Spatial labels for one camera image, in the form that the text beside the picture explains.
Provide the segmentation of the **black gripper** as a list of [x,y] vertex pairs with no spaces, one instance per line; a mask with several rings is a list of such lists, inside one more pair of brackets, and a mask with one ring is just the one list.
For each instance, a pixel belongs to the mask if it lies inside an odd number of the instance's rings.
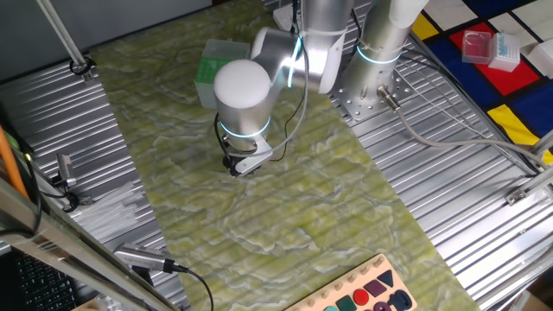
[[242,161],[241,157],[231,156],[231,155],[224,155],[222,158],[222,163],[224,167],[227,169],[229,174],[232,177],[240,176],[239,171],[237,170],[237,165]]

